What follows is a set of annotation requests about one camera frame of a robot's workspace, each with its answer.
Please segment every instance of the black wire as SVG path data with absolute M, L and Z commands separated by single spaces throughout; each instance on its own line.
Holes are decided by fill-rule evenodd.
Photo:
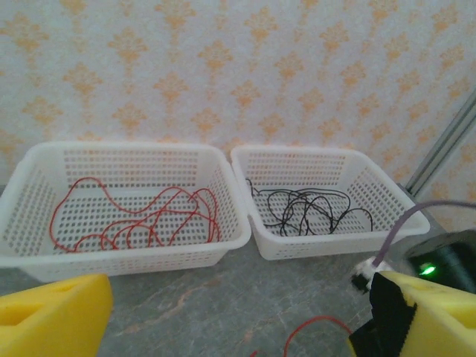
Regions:
M 264 224 L 267 228 L 277 228 L 279 227 L 279 233 L 281 236 L 287 237 L 289 235 L 288 230 L 292 229 L 299 236 L 301 235 L 318 235 L 312 230 L 311 224 L 309 223 L 308 215 L 311 212 L 317 212 L 322 216 L 325 216 L 329 220 L 329 234 L 333 234 L 338 228 L 339 224 L 347 215 L 351 212 L 361 210 L 366 213 L 368 219 L 370 220 L 370 231 L 373 231 L 373 217 L 369 210 L 365 208 L 350 208 L 351 207 L 351 198 L 345 192 L 340 190 L 332 190 L 325 188 L 302 188 L 299 190 L 290 190 L 286 188 L 280 189 L 265 189 L 258 190 L 254 187 L 253 182 L 247 178 L 246 181 L 249 184 L 251 197 L 255 198 L 256 196 L 261 196 L 262 194 L 266 195 L 266 205 L 268 206 L 268 211 L 272 218 L 276 220 L 276 223 Z M 272 199 L 276 195 L 287 195 L 287 204 L 283 211 L 279 214 L 271 203 Z M 347 206 L 342 213 L 335 218 L 334 214 L 336 212 L 335 208 L 332 208 L 330 200 L 326 196 L 334 196 L 340 199 L 347 200 Z M 323 200 L 326 203 L 326 207 L 318 205 L 316 202 L 318 200 Z M 303 205 L 303 209 L 299 210 L 298 206 Z M 291 223 L 293 219 L 299 221 L 299 225 Z

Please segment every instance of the yellow foam block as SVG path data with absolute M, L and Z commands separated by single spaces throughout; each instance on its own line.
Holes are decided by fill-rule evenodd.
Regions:
M 0 356 L 95 356 L 111 310 L 104 274 L 0 297 Z
M 381 274 L 400 287 L 407 305 L 418 306 L 400 357 L 476 357 L 476 295 L 394 271 Z

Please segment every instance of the green led light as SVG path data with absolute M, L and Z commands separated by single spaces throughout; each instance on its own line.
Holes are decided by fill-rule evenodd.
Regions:
M 432 266 L 430 264 L 425 265 L 425 267 L 422 267 L 423 271 L 419 273 L 420 275 L 429 275 L 435 270 L 437 270 L 436 266 Z

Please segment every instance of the black device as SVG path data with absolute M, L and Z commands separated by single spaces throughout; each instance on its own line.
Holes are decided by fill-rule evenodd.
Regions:
M 440 234 L 409 249 L 418 277 L 476 294 L 476 231 Z

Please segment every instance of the basket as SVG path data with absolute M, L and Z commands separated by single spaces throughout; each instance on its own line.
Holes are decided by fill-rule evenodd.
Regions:
M 131 237 L 134 249 L 103 251 L 104 247 L 91 241 L 85 243 L 84 252 L 65 253 L 50 238 L 52 213 L 73 183 L 86 176 L 100 179 L 111 197 L 129 209 L 146 206 L 170 186 L 189 191 L 206 187 L 217 200 L 221 239 L 203 244 L 208 240 L 209 227 L 194 217 L 171 246 L 148 246 L 137 231 Z M 174 205 L 174 209 L 188 209 L 190 201 L 177 199 Z M 245 212 L 230 164 L 218 149 L 208 145 L 39 144 L 18 164 L 0 199 L 0 266 L 17 266 L 44 282 L 89 273 L 119 275 L 212 266 L 228 250 L 249 240 L 251 230 Z M 120 219 L 120 214 L 104 192 L 84 181 L 58 211 L 54 236 L 68 245 L 88 232 L 99 231 L 113 219 Z M 170 235 L 181 222 L 173 215 L 164 215 L 156 226 L 159 236 Z M 123 236 L 118 244 L 125 248 Z
M 267 260 L 315 257 L 328 254 L 376 251 L 392 228 L 394 222 L 414 203 L 400 190 L 380 167 L 366 155 L 347 149 L 317 147 L 279 147 L 243 145 L 231 152 L 232 166 L 238 185 L 245 197 L 251 228 L 261 256 Z M 258 195 L 251 195 L 249 181 L 257 190 L 307 187 L 333 189 L 345 192 L 351 208 L 365 208 L 373 217 L 373 231 L 363 212 L 352 212 L 329 234 L 322 215 L 309 218 L 319 235 L 282 237 L 276 228 L 267 228 L 272 222 L 269 213 L 286 203 L 273 199 L 265 202 Z M 343 210 L 340 202 L 332 202 L 336 210 Z M 397 235 L 424 234 L 430 229 L 422 213 L 414 214 Z

